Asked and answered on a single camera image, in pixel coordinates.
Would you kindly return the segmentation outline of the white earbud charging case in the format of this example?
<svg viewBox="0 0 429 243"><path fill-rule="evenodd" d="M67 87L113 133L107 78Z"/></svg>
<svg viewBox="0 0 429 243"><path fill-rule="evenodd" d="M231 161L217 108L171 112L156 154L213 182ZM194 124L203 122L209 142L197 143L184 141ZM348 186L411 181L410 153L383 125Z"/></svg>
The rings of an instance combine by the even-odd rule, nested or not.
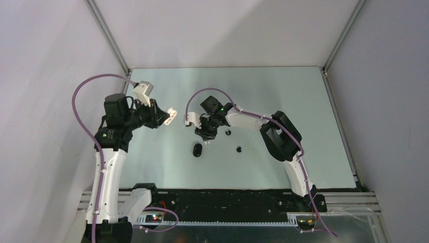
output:
<svg viewBox="0 0 429 243"><path fill-rule="evenodd" d="M168 126L171 124L171 122L175 119L175 117L177 116L177 111L175 109L168 108L166 113L169 115L169 117L163 122L164 125Z"/></svg>

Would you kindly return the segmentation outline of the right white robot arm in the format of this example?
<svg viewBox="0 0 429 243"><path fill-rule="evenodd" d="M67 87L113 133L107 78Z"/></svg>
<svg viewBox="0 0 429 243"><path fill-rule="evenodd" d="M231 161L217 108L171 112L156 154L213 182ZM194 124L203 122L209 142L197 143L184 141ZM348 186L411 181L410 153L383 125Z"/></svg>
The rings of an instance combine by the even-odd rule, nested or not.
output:
<svg viewBox="0 0 429 243"><path fill-rule="evenodd" d="M295 207L302 212L326 212L325 198L310 179L303 161L302 136L286 114L277 111L271 116L243 110L233 102L223 105L213 96L200 106L204 114L186 111L186 126L194 126L195 134L204 142L214 140L218 128L239 127L260 133L268 153L282 162L290 181Z"/></svg>

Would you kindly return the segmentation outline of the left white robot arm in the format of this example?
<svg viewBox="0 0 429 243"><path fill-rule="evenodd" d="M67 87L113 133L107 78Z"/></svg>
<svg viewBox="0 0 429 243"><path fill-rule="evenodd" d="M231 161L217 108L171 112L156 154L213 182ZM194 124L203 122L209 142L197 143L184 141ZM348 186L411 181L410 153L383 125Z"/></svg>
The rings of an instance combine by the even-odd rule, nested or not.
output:
<svg viewBox="0 0 429 243"><path fill-rule="evenodd" d="M82 242L131 242L133 226L144 209L159 207L160 197L146 188L134 189L118 206L121 172L133 131L140 127L157 129L169 125L177 111L163 111L155 99L132 100L122 93L105 98L105 115L95 133L96 172L85 217Z"/></svg>

